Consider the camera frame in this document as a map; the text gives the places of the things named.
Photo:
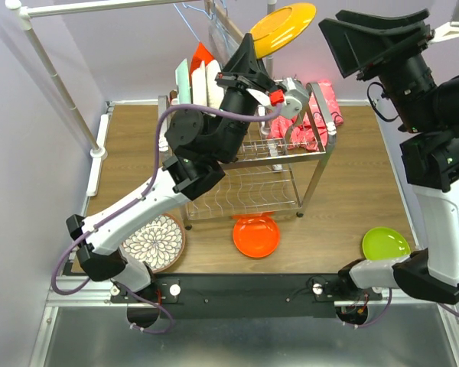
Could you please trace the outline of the mint rectangular plate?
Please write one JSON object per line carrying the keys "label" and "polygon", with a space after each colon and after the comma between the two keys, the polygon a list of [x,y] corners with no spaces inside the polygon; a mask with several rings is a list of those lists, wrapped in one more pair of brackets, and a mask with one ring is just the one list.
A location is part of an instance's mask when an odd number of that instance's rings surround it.
{"label": "mint rectangular plate", "polygon": [[180,104],[191,104],[190,75],[187,58],[183,59],[175,69],[177,100]]}

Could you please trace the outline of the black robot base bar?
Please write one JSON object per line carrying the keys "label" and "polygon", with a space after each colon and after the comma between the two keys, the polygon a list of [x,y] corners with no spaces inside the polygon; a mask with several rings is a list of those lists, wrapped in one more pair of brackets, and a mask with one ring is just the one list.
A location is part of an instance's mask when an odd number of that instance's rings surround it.
{"label": "black robot base bar", "polygon": [[156,316],[333,318],[336,302],[357,310],[381,298],[372,289],[342,291],[335,274],[158,274],[141,291],[121,286],[112,301],[127,303],[129,320],[142,323]]}

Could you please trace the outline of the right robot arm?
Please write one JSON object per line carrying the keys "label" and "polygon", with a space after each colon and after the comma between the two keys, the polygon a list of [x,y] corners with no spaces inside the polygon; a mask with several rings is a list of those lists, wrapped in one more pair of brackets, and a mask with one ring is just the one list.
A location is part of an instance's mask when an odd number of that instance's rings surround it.
{"label": "right robot arm", "polygon": [[385,18],[339,11],[319,24],[342,76],[379,79],[394,105],[406,179],[422,209],[425,249],[359,259],[338,271],[334,290],[352,300],[371,287],[396,288],[441,304],[459,302],[459,75],[437,84],[422,52],[438,37],[429,13]]}

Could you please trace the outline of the yellow patterned small plate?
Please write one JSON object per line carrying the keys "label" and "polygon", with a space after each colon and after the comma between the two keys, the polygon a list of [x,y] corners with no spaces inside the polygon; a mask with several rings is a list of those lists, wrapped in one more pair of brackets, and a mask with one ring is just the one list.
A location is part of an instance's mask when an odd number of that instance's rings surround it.
{"label": "yellow patterned small plate", "polygon": [[316,14],[314,4],[297,2],[266,15],[250,30],[256,58],[265,58],[292,42],[310,25]]}

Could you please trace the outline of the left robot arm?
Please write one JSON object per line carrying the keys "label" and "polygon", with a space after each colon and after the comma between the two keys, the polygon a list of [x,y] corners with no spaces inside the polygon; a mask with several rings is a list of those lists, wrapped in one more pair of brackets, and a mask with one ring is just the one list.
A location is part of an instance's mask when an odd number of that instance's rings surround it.
{"label": "left robot arm", "polygon": [[155,133],[159,135],[163,123],[169,123],[164,136],[172,155],[154,162],[146,182],[93,216],[73,215],[67,220],[80,267],[89,280],[121,284],[138,302],[153,296],[151,270],[122,249],[122,243],[147,222],[213,189],[225,176],[223,164],[236,161],[250,124],[263,120],[249,91],[277,90],[257,57],[250,33],[216,83],[226,89],[218,108],[180,103],[162,113]]}

